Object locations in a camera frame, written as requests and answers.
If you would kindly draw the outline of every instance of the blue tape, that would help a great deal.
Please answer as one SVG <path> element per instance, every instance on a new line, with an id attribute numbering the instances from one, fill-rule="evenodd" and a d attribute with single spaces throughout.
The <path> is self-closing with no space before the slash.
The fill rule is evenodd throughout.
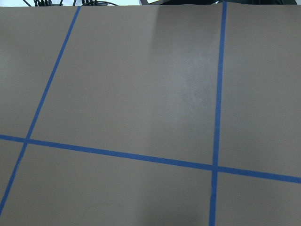
<path id="1" fill-rule="evenodd" d="M 126 159 L 150 161 L 150 162 L 156 162 L 156 163 L 161 163 L 161 164 L 183 166 L 183 167 L 189 167 L 189 168 L 195 168 L 195 169 L 201 169 L 201 170 L 213 170 L 212 165 L 196 163 L 196 162 L 159 158 L 159 157 L 153 157 L 153 156 L 147 156 L 147 155 L 141 155 L 141 154 L 116 152 L 116 151 L 109 151 L 109 150 L 76 146 L 76 145 L 66 145 L 66 144 L 41 141 L 41 140 L 33 140 L 33 139 L 30 139 L 28 141 L 28 143 L 33 144 L 33 145 L 42 145 L 42 146 L 47 146 L 47 147 L 55 147 L 55 148 L 61 148 L 61 149 L 79 151 L 79 152 L 102 154 L 102 155 L 108 155 L 108 156 L 114 156 L 114 157 L 120 157 L 120 158 L 126 158 Z"/>
<path id="2" fill-rule="evenodd" d="M 10 141 L 16 141 L 16 142 L 25 142 L 25 138 L 20 138 L 20 137 L 12 137 L 12 136 L 6 136 L 6 135 L 2 135 L 0 134 L 0 139 L 1 140 L 10 140 Z"/>
<path id="3" fill-rule="evenodd" d="M 230 174 L 236 174 L 236 175 L 242 175 L 242 176 L 248 176 L 254 178 L 263 178 L 263 179 L 278 180 L 278 181 L 301 184 L 301 178 L 299 177 L 286 176 L 286 175 L 274 174 L 274 173 L 257 172 L 257 171 L 245 170 L 245 169 L 236 169 L 236 168 L 223 167 L 223 166 L 219 166 L 217 170 L 222 173 L 230 173 Z"/>
<path id="4" fill-rule="evenodd" d="M 65 40 L 64 40 L 63 45 L 62 45 L 62 47 L 61 47 L 60 53 L 58 54 L 58 57 L 57 57 L 56 62 L 55 62 L 55 65 L 54 65 L 54 67 L 53 67 L 53 69 L 52 69 L 51 75 L 50 75 L 50 77 L 49 77 L 49 80 L 48 80 L 48 82 L 47 82 L 47 85 L 46 85 L 46 87 L 45 87 L 45 90 L 44 90 L 44 92 L 43 92 L 43 95 L 42 95 L 42 97 L 41 97 L 41 100 L 40 100 L 40 103 L 39 103 L 39 105 L 38 105 L 37 111 L 36 111 L 36 113 L 34 114 L 32 123 L 31 123 L 31 125 L 30 125 L 30 128 L 29 128 L 28 133 L 27 133 L 27 136 L 26 136 L 26 139 L 29 139 L 29 138 L 31 137 L 31 135 L 32 135 L 33 128 L 34 128 L 34 126 L 35 126 L 35 124 L 36 124 L 36 122 L 37 122 L 38 116 L 39 116 L 39 114 L 40 114 L 40 112 L 41 112 L 42 106 L 43 106 L 44 101 L 45 101 L 45 99 L 46 99 L 46 95 L 47 95 L 47 93 L 48 93 L 48 91 L 49 91 L 49 88 L 50 88 L 50 85 L 51 85 L 52 80 L 53 80 L 53 78 L 54 78 L 54 75 L 55 75 L 55 73 L 56 73 L 57 67 L 58 67 L 58 65 L 59 65 L 59 63 L 60 63 L 60 61 L 61 61 L 62 55 L 63 55 L 63 53 L 64 53 L 65 47 L 66 47 L 66 45 L 67 45 L 68 39 L 69 39 L 69 37 L 70 37 L 71 31 L 72 31 L 72 29 L 73 29 L 73 26 L 74 26 L 74 24 L 75 24 L 75 21 L 76 21 L 76 18 L 77 18 L 77 16 L 78 16 L 78 14 L 79 14 L 79 11 L 80 11 L 80 7 L 77 8 L 77 10 L 76 10 L 76 12 L 75 12 L 75 14 L 74 14 L 74 17 L 73 17 L 72 22 L 71 22 L 71 24 L 70 24 L 69 30 L 68 30 L 68 32 L 67 32 L 67 35 L 66 35 L 66 37 L 65 37 Z"/>
<path id="5" fill-rule="evenodd" d="M 21 152 L 19 154 L 19 157 L 17 159 L 17 162 L 15 164 L 15 167 L 14 167 L 14 170 L 9 178 L 9 181 L 8 181 L 8 185 L 5 189 L 5 192 L 4 192 L 4 195 L 3 195 L 3 198 L 1 200 L 1 203 L 0 203 L 0 216 L 1 216 L 1 213 L 3 211 L 3 208 L 4 208 L 4 205 L 6 203 L 6 200 L 8 199 L 8 195 L 9 195 L 9 192 L 10 192 L 10 189 L 11 189 L 11 186 L 13 185 L 13 182 L 15 180 L 15 177 L 16 177 L 16 173 L 17 173 L 17 170 L 19 168 L 19 165 L 21 163 L 21 160 L 24 156 L 24 153 L 25 153 L 25 150 L 26 150 L 26 147 L 27 147 L 27 143 L 23 143 L 23 146 L 22 146 L 22 149 L 21 149 Z"/>
<path id="6" fill-rule="evenodd" d="M 264 172 L 245 170 L 245 169 L 236 169 L 236 168 L 223 167 L 223 166 L 216 167 L 216 166 L 209 165 L 209 164 L 202 164 L 202 163 L 189 162 L 189 161 L 180 161 L 180 160 L 173 160 L 173 159 L 165 159 L 165 158 L 140 155 L 140 154 L 109 151 L 109 150 L 103 150 L 103 149 L 91 148 L 91 147 L 83 147 L 83 146 L 77 146 L 77 145 L 60 144 L 60 143 L 49 142 L 49 141 L 41 141 L 41 140 L 34 140 L 34 139 L 26 140 L 25 138 L 12 137 L 12 136 L 6 136 L 6 135 L 1 135 L 1 134 L 0 134 L 0 139 L 15 141 L 15 142 L 25 142 L 26 141 L 27 144 L 33 144 L 33 145 L 60 148 L 60 149 L 65 149 L 65 150 L 78 151 L 78 152 L 102 154 L 102 155 L 135 159 L 135 160 L 141 160 L 141 161 L 150 161 L 150 162 L 156 162 L 156 163 L 162 163 L 162 164 L 168 164 L 168 165 L 174 165 L 174 166 L 195 168 L 195 169 L 200 169 L 200 170 L 209 170 L 214 173 L 217 173 L 217 172 L 230 173 L 230 174 L 234 174 L 234 175 L 271 179 L 271 180 L 301 184 L 301 178 L 287 176 L 287 175 L 281 175 L 281 174 L 264 173 Z M 215 185 L 217 185 L 217 183 L 216 183 L 217 176 L 214 176 L 214 178 L 216 178 L 216 180 L 214 182 L 213 192 L 216 192 Z"/>
<path id="7" fill-rule="evenodd" d="M 49 91 L 51 82 L 52 82 L 52 80 L 53 80 L 53 78 L 54 78 L 54 75 L 55 75 L 55 73 L 56 73 L 57 67 L 58 67 L 58 65 L 59 65 L 59 63 L 60 63 L 60 61 L 61 61 L 63 52 L 64 52 L 65 47 L 66 47 L 66 45 L 67 45 L 68 39 L 69 39 L 70 34 L 71 34 L 71 31 L 72 31 L 72 29 L 73 29 L 73 27 L 74 27 L 74 24 L 75 24 L 75 21 L 76 21 L 76 18 L 77 18 L 77 16 L 78 16 L 78 14 L 79 14 L 79 11 L 80 11 L 80 7 L 77 8 L 77 10 L 76 10 L 76 12 L 75 12 L 75 14 L 74 14 L 74 17 L 73 17 L 72 22 L 71 22 L 71 24 L 70 24 L 69 30 L 68 30 L 68 32 L 67 32 L 67 34 L 66 34 L 66 37 L 65 37 L 64 42 L 63 42 L 63 45 L 62 45 L 61 50 L 60 50 L 60 52 L 59 52 L 59 54 L 58 54 L 58 57 L 57 57 L 56 62 L 55 62 L 55 65 L 54 65 L 54 67 L 53 67 L 53 70 L 52 70 L 51 75 L 50 75 L 50 77 L 49 77 L 49 79 L 48 79 L 48 82 L 47 82 L 46 87 L 45 87 L 45 89 L 44 89 L 44 92 L 43 92 L 43 95 L 42 95 L 42 97 L 41 97 L 41 100 L 40 100 L 40 102 L 39 102 L 38 108 L 37 108 L 37 110 L 36 110 L 36 112 L 35 112 L 35 114 L 34 114 L 32 123 L 31 123 L 31 125 L 30 125 L 30 127 L 29 127 L 29 129 L 28 129 L 28 132 L 27 132 L 27 135 L 26 135 L 26 139 L 25 139 L 25 141 L 23 141 L 24 143 L 23 143 L 21 152 L 20 152 L 20 154 L 19 154 L 19 157 L 18 157 L 17 162 L 16 162 L 16 164 L 15 164 L 15 167 L 14 167 L 14 169 L 13 169 L 13 172 L 12 172 L 10 178 L 9 178 L 8 185 L 7 185 L 6 189 L 5 189 L 3 198 L 2 198 L 1 203 L 0 203 L 0 216 L 1 216 L 1 214 L 2 214 L 2 211 L 3 211 L 3 208 L 4 208 L 4 206 L 5 206 L 6 200 L 7 200 L 7 198 L 8 198 L 10 189 L 11 189 L 11 187 L 12 187 L 12 185 L 13 185 L 14 180 L 15 180 L 16 173 L 17 173 L 17 170 L 18 170 L 18 168 L 19 168 L 19 165 L 20 165 L 21 160 L 22 160 L 22 158 L 23 158 L 23 156 L 24 156 L 24 153 L 25 153 L 25 150 L 26 150 L 26 147 L 27 147 L 27 144 L 28 144 L 28 140 L 30 139 L 30 137 L 31 137 L 31 135 L 32 135 L 32 131 L 33 131 L 34 126 L 35 126 L 35 124 L 36 124 L 36 122 L 37 122 L 38 116 L 39 116 L 39 114 L 40 114 L 40 112 L 41 112 L 42 106 L 43 106 L 44 101 L 45 101 L 45 99 L 46 99 L 46 96 L 47 96 L 47 93 L 48 93 L 48 91 Z M 21 142 L 20 138 L 19 138 L 19 139 L 14 138 L 14 141 L 17 141 L 17 140 L 19 140 L 19 142 Z"/>
<path id="8" fill-rule="evenodd" d="M 215 125 L 214 125 L 214 147 L 213 147 L 213 160 L 212 160 L 213 166 L 215 167 L 218 166 L 218 155 L 219 155 L 219 146 L 220 146 L 220 127 L 221 127 L 221 110 L 222 110 L 222 70 L 223 70 L 223 59 L 224 59 L 226 16 L 227 16 L 227 2 L 224 1 L 222 5 L 222 24 L 221 24 L 220 53 L 218 59 Z M 217 174 L 218 172 L 216 169 L 212 171 L 209 226 L 215 226 Z"/>

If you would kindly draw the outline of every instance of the wire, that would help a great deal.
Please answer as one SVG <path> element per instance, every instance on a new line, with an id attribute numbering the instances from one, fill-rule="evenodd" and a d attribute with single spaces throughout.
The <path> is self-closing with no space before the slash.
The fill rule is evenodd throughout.
<path id="1" fill-rule="evenodd" d="M 117 4 L 111 3 L 111 2 L 108 2 L 108 1 L 92 1 L 92 2 L 88 2 L 88 3 L 86 3 L 86 4 L 83 4 L 82 6 L 88 6 L 88 5 L 90 5 L 91 3 L 108 3 L 108 4 L 111 4 L 111 5 L 117 6 Z"/>
<path id="2" fill-rule="evenodd" d="M 31 7 L 31 5 L 26 0 L 23 0 L 23 2 L 25 2 L 28 6 Z"/>

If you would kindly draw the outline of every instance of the cable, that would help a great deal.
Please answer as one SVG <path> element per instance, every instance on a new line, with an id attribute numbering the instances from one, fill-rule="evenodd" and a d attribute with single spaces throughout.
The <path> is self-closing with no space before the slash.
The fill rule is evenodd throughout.
<path id="1" fill-rule="evenodd" d="M 86 3 L 86 4 L 83 4 L 82 6 L 88 6 L 88 5 L 90 5 L 91 3 L 108 3 L 108 4 L 111 4 L 111 5 L 117 6 L 117 4 L 111 3 L 111 2 L 108 2 L 108 1 L 92 1 L 92 2 L 88 2 L 88 3 Z"/>
<path id="2" fill-rule="evenodd" d="M 31 7 L 31 5 L 26 0 L 23 0 L 23 2 L 25 2 L 28 6 Z"/>

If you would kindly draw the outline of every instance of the blue tape line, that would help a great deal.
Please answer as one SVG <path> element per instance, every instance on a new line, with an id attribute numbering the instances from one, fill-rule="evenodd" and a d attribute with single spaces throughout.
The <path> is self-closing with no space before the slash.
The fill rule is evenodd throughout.
<path id="1" fill-rule="evenodd" d="M 0 216 L 1 216 L 1 213 L 2 213 L 2 211 L 3 211 L 4 205 L 5 205 L 5 203 L 6 203 L 6 200 L 8 199 L 8 195 L 9 195 L 11 186 L 13 185 L 13 182 L 14 182 L 14 180 L 15 180 L 16 173 L 17 173 L 17 170 L 18 170 L 19 165 L 20 165 L 20 163 L 21 163 L 21 160 L 22 160 L 22 158 L 23 158 L 23 156 L 24 156 L 26 147 L 27 147 L 27 143 L 25 142 L 25 143 L 23 143 L 21 152 L 20 152 L 20 154 L 19 154 L 19 157 L 18 157 L 17 162 L 16 162 L 16 164 L 15 164 L 14 170 L 13 170 L 13 172 L 12 172 L 10 178 L 9 178 L 8 185 L 7 185 L 6 189 L 5 189 L 3 198 L 2 198 L 2 200 L 1 200 L 1 203 L 0 203 Z"/>
<path id="2" fill-rule="evenodd" d="M 0 134 L 0 139 L 1 140 L 10 140 L 10 141 L 16 141 L 16 142 L 25 142 L 25 138 L 20 138 L 20 137 L 12 137 L 12 136 L 6 136 L 6 135 L 2 135 Z"/>
<path id="3" fill-rule="evenodd" d="M 291 183 L 301 184 L 301 178 L 281 175 L 281 174 L 274 174 L 274 173 L 264 173 L 264 172 L 257 172 L 252 170 L 245 170 L 245 169 L 236 169 L 230 167 L 223 167 L 219 166 L 217 169 L 221 173 L 230 173 L 254 178 L 263 178 L 263 179 L 270 179 L 270 180 L 278 180 L 278 181 L 285 181 Z"/>
<path id="4" fill-rule="evenodd" d="M 221 110 L 222 110 L 222 70 L 223 70 L 223 60 L 224 60 L 226 15 L 227 15 L 227 2 L 224 1 L 222 5 L 222 24 L 221 24 L 220 53 L 218 59 L 215 125 L 214 125 L 214 147 L 213 147 L 213 160 L 212 160 L 213 166 L 215 167 L 218 166 L 218 155 L 219 155 L 219 146 L 220 146 L 220 127 L 221 127 Z M 209 226 L 215 226 L 217 174 L 218 171 L 216 169 L 212 171 Z"/>
<path id="5" fill-rule="evenodd" d="M 71 31 L 72 31 L 72 29 L 73 29 L 73 26 L 74 26 L 74 24 L 75 24 L 75 21 L 76 21 L 76 18 L 77 18 L 77 16 L 78 16 L 78 14 L 79 14 L 79 11 L 80 11 L 80 7 L 77 8 L 77 10 L 76 10 L 76 12 L 75 12 L 75 14 L 74 14 L 74 17 L 73 17 L 72 22 L 71 22 L 71 24 L 70 24 L 69 30 L 68 30 L 68 32 L 67 32 L 67 35 L 66 35 L 66 37 L 65 37 L 65 40 L 64 40 L 63 45 L 62 45 L 62 47 L 61 47 L 60 53 L 58 54 L 58 57 L 57 57 L 56 62 L 55 62 L 55 65 L 54 65 L 54 67 L 53 67 L 53 69 L 52 69 L 51 75 L 50 75 L 49 80 L 48 80 L 48 82 L 47 82 L 46 88 L 45 88 L 45 90 L 44 90 L 44 93 L 43 93 L 42 98 L 41 98 L 41 100 L 40 100 L 40 103 L 39 103 L 39 105 L 38 105 L 37 111 L 36 111 L 36 113 L 34 114 L 32 123 L 31 123 L 31 125 L 30 125 L 30 128 L 29 128 L 28 133 L 27 133 L 27 136 L 26 136 L 26 139 L 29 139 L 30 136 L 32 135 L 33 128 L 34 128 L 34 126 L 35 126 L 35 124 L 36 124 L 36 122 L 37 122 L 38 116 L 39 116 L 39 114 L 40 114 L 40 112 L 41 112 L 41 109 L 42 109 L 42 106 L 43 106 L 43 104 L 44 104 L 46 95 L 47 95 L 47 93 L 48 93 L 48 91 L 49 91 L 49 88 L 50 88 L 51 82 L 52 82 L 52 80 L 53 80 L 53 78 L 54 78 L 54 75 L 55 75 L 55 73 L 56 73 L 57 67 L 58 67 L 58 65 L 59 65 L 59 63 L 60 63 L 60 61 L 61 61 L 62 55 L 63 55 L 63 53 L 64 53 L 65 47 L 66 47 L 66 45 L 67 45 L 68 39 L 69 39 L 69 37 L 70 37 Z"/>
<path id="6" fill-rule="evenodd" d="M 28 141 L 28 143 L 33 144 L 33 145 L 42 145 L 42 146 L 47 146 L 47 147 L 55 147 L 55 148 L 61 148 L 61 149 L 79 151 L 79 152 L 102 154 L 102 155 L 108 155 L 108 156 L 114 156 L 114 157 L 120 157 L 120 158 L 126 158 L 126 159 L 150 161 L 150 162 L 156 162 L 156 163 L 161 163 L 161 164 L 183 166 L 183 167 L 189 167 L 189 168 L 195 168 L 195 169 L 201 169 L 201 170 L 213 170 L 212 165 L 196 163 L 196 162 L 159 158 L 159 157 L 153 157 L 153 156 L 147 156 L 147 155 L 141 155 L 141 154 L 116 152 L 116 151 L 76 146 L 76 145 L 66 145 L 66 144 L 41 141 L 41 140 L 33 140 L 33 139 L 30 139 Z"/>
<path id="7" fill-rule="evenodd" d="M 54 65 L 54 67 L 53 67 L 53 70 L 52 70 L 52 72 L 51 72 L 51 75 L 50 75 L 50 77 L 49 77 L 49 80 L 48 80 L 48 82 L 47 82 L 47 85 L 46 85 L 46 87 L 45 87 L 45 90 L 44 90 L 44 92 L 43 92 L 42 98 L 41 98 L 41 100 L 40 100 L 40 102 L 39 102 L 39 105 L 38 105 L 38 108 L 37 108 L 37 110 L 36 110 L 36 112 L 35 112 L 35 114 L 34 114 L 32 123 L 31 123 L 31 125 L 30 125 L 30 127 L 29 127 L 29 129 L 28 129 L 28 132 L 27 132 L 27 135 L 26 135 L 26 139 L 25 139 L 25 141 L 24 141 L 24 143 L 23 143 L 21 152 L 20 152 L 20 154 L 19 154 L 19 157 L 18 157 L 18 159 L 17 159 L 17 162 L 16 162 L 15 167 L 14 167 L 14 169 L 13 169 L 13 172 L 12 172 L 12 174 L 11 174 L 11 176 L 10 176 L 8 185 L 7 185 L 6 189 L 5 189 L 5 193 L 4 193 L 3 198 L 2 198 L 2 200 L 1 200 L 1 203 L 0 203 L 0 216 L 1 216 L 1 214 L 2 214 L 2 211 L 3 211 L 3 208 L 4 208 L 4 206 L 5 206 L 6 200 L 7 200 L 7 198 L 8 198 L 10 189 L 11 189 L 11 187 L 12 187 L 12 185 L 13 185 L 14 180 L 15 180 L 16 173 L 17 173 L 17 170 L 18 170 L 18 168 L 19 168 L 19 165 L 20 165 L 21 160 L 22 160 L 22 158 L 23 158 L 23 156 L 24 156 L 24 153 L 25 153 L 25 150 L 26 150 L 26 147 L 27 147 L 27 144 L 28 144 L 28 140 L 30 139 L 30 137 L 31 137 L 31 135 L 32 135 L 32 131 L 33 131 L 34 126 L 35 126 L 35 124 L 36 124 L 36 122 L 37 122 L 38 116 L 39 116 L 39 114 L 40 114 L 40 112 L 41 112 L 42 106 L 43 106 L 44 101 L 45 101 L 45 99 L 46 99 L 46 95 L 47 95 L 47 93 L 48 93 L 48 91 L 49 91 L 49 88 L 50 88 L 51 82 L 52 82 L 52 80 L 53 80 L 53 77 L 54 77 L 54 75 L 55 75 L 55 73 L 56 73 L 57 67 L 58 67 L 58 65 L 59 65 L 59 63 L 60 63 L 60 61 L 61 61 L 63 52 L 64 52 L 65 47 L 66 47 L 66 45 L 67 45 L 68 39 L 69 39 L 69 37 L 70 37 L 71 31 L 72 31 L 72 29 L 73 29 L 73 26 L 74 26 L 74 24 L 75 24 L 75 21 L 76 21 L 76 18 L 77 18 L 77 16 L 78 16 L 78 14 L 79 14 L 79 11 L 80 11 L 80 7 L 77 8 L 77 10 L 76 10 L 76 12 L 75 12 L 75 14 L 74 14 L 74 17 L 73 17 L 72 22 L 71 22 L 71 24 L 70 24 L 69 30 L 68 30 L 68 32 L 67 32 L 67 35 L 66 35 L 65 40 L 64 40 L 64 42 L 63 42 L 63 45 L 62 45 L 62 47 L 61 47 L 61 50 L 60 50 L 60 52 L 59 52 L 59 55 L 58 55 L 58 57 L 57 57 L 57 59 L 56 59 L 55 65 Z"/>
<path id="8" fill-rule="evenodd" d="M 25 138 L 12 137 L 12 136 L 6 136 L 6 135 L 1 135 L 1 134 L 0 134 L 0 139 L 10 140 L 10 141 L 15 141 L 15 142 L 25 142 L 26 141 L 27 144 L 33 144 L 33 145 L 61 148 L 61 149 L 65 149 L 65 150 L 72 150 L 72 151 L 79 151 L 79 152 L 86 152 L 86 153 L 102 154 L 102 155 L 135 159 L 135 160 L 141 160 L 141 161 L 150 161 L 150 162 L 155 162 L 155 163 L 183 166 L 183 167 L 195 168 L 195 169 L 200 169 L 200 170 L 209 170 L 209 171 L 213 171 L 214 173 L 217 173 L 217 172 L 230 173 L 230 174 L 234 174 L 234 175 L 271 179 L 271 180 L 301 184 L 301 178 L 287 176 L 287 175 L 281 175 L 281 174 L 264 173 L 264 172 L 245 170 L 245 169 L 236 169 L 236 168 L 223 167 L 223 166 L 216 167 L 213 165 L 196 163 L 196 162 L 180 161 L 180 160 L 165 159 L 165 158 L 152 157 L 152 156 L 140 155 L 140 154 L 116 152 L 116 151 L 103 150 L 103 149 L 99 149 L 99 148 L 83 147 L 83 146 L 77 146 L 77 145 L 67 145 L 67 144 L 60 144 L 60 143 L 49 142 L 49 141 L 41 141 L 41 140 L 34 140 L 34 139 L 26 140 Z"/>

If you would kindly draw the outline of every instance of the grid square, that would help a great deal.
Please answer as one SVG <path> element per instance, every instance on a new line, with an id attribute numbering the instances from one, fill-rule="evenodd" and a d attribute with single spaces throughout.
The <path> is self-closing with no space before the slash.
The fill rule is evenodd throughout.
<path id="1" fill-rule="evenodd" d="M 221 166 L 301 176 L 300 23 L 298 7 L 229 4 Z"/>
<path id="2" fill-rule="evenodd" d="M 300 225 L 300 184 L 219 173 L 216 226 Z"/>
<path id="3" fill-rule="evenodd" d="M 82 8 L 32 137 L 212 163 L 220 21 L 220 5 Z"/>
<path id="4" fill-rule="evenodd" d="M 0 224 L 207 225 L 210 182 L 209 171 L 29 145 Z"/>
<path id="5" fill-rule="evenodd" d="M 0 134 L 26 136 L 75 10 L 0 8 Z"/>
<path id="6" fill-rule="evenodd" d="M 4 195 L 21 148 L 21 143 L 0 140 L 0 201 Z"/>

